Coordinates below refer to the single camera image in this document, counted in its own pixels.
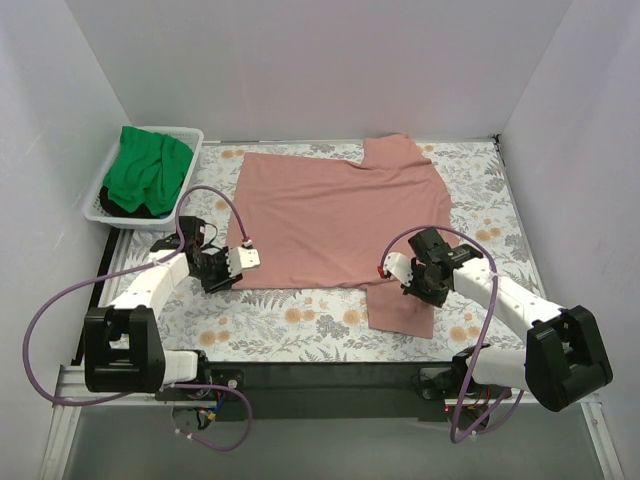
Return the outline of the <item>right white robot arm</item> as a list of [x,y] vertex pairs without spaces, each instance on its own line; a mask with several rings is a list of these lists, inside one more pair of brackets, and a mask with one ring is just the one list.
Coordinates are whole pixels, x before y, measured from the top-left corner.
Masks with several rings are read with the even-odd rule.
[[396,279],[404,294],[434,306],[455,292],[482,306],[524,344],[521,351],[487,343],[452,359],[447,379],[464,397],[487,386],[531,393],[559,412],[613,380],[612,367],[594,315],[578,305],[565,308],[501,276],[487,252],[469,244],[450,246],[437,229],[408,240],[411,257],[391,252],[379,272]]

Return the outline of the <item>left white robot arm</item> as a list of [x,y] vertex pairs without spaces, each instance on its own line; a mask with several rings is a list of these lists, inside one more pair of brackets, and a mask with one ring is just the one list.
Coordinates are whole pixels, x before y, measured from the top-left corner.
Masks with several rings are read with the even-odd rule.
[[211,392],[213,377],[204,369],[204,354],[165,349],[157,318],[184,280],[198,280],[207,293],[229,290],[245,271],[260,265],[259,253],[250,241],[208,253],[204,220],[183,216],[179,226],[178,232],[152,245],[149,269],[108,306],[87,312],[84,378],[89,391],[157,393],[178,383],[193,400]]

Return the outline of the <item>pink t-shirt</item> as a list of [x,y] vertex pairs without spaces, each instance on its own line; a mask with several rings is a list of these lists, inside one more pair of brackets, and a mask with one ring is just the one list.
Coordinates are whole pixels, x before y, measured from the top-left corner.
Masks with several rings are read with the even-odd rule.
[[401,232],[448,226],[452,200],[431,160],[408,137],[367,139],[361,163],[248,153],[233,203],[243,223],[227,243],[249,235],[260,266],[239,289],[361,288],[373,329],[430,339],[432,306],[402,293],[377,267]]

